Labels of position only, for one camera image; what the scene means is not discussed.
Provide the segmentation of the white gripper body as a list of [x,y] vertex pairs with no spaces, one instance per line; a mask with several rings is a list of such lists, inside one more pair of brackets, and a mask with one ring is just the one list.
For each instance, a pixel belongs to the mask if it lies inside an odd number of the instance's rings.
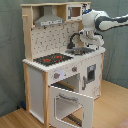
[[93,31],[85,31],[82,29],[80,32],[80,40],[85,45],[95,45],[100,47],[104,44],[104,40],[101,35],[95,35]]

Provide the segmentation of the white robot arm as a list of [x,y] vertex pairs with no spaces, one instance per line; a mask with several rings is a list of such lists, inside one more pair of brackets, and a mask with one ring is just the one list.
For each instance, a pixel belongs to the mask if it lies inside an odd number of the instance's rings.
[[83,29],[79,32],[80,40],[86,45],[104,44],[104,40],[96,31],[107,31],[112,28],[128,25],[128,14],[121,17],[111,18],[105,11],[88,9],[82,14]]

